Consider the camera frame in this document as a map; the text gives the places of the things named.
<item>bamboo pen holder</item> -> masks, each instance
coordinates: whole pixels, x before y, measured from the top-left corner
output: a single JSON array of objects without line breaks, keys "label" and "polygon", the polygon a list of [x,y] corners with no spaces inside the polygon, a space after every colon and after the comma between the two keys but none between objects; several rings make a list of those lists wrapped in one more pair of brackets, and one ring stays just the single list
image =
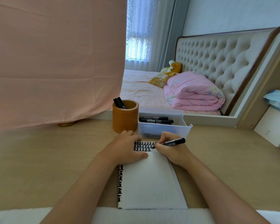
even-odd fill
[{"label": "bamboo pen holder", "polygon": [[138,126],[139,104],[132,100],[122,101],[127,109],[118,108],[114,103],[112,106],[113,130],[116,133],[124,130],[135,132]]}]

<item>gray curtain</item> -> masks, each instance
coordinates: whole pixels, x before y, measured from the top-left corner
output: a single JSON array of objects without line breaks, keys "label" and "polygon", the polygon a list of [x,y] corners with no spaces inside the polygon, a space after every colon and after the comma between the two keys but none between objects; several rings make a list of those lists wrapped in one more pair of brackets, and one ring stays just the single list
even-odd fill
[{"label": "gray curtain", "polygon": [[160,72],[164,67],[169,67],[169,61],[174,60],[176,41],[178,37],[182,35],[184,22],[186,20],[189,7],[189,1],[190,0],[175,0],[174,6],[172,8],[172,18],[167,25],[167,32],[158,72]]}]

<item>forearm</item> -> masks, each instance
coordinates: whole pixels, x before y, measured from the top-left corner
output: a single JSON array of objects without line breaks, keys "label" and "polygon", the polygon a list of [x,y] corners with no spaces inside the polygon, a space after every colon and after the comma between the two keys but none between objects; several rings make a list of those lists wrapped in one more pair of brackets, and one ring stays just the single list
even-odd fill
[{"label": "forearm", "polygon": [[217,224],[268,224],[193,154],[184,167],[195,180]]},{"label": "forearm", "polygon": [[98,200],[115,166],[98,154],[41,224],[91,223]]}]

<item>headboard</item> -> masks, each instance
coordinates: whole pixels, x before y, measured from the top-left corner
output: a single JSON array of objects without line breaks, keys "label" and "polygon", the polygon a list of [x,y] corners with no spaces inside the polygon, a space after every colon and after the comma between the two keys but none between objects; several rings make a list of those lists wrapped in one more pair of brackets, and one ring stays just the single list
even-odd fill
[{"label": "headboard", "polygon": [[220,111],[228,116],[279,32],[280,27],[182,36],[175,61],[182,64],[181,72],[203,74],[224,93]]}]

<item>wood grain surface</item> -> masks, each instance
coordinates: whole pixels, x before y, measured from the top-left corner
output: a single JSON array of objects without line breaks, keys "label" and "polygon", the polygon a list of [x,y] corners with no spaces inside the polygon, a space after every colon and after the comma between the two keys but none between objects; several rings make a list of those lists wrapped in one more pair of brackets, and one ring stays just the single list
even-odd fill
[{"label": "wood grain surface", "polygon": [[[54,206],[117,134],[85,119],[0,132],[0,210]],[[280,148],[251,130],[195,125],[187,146],[255,209],[280,211]],[[189,208],[207,207],[188,173],[174,166]],[[118,168],[98,206],[117,207]]]}]

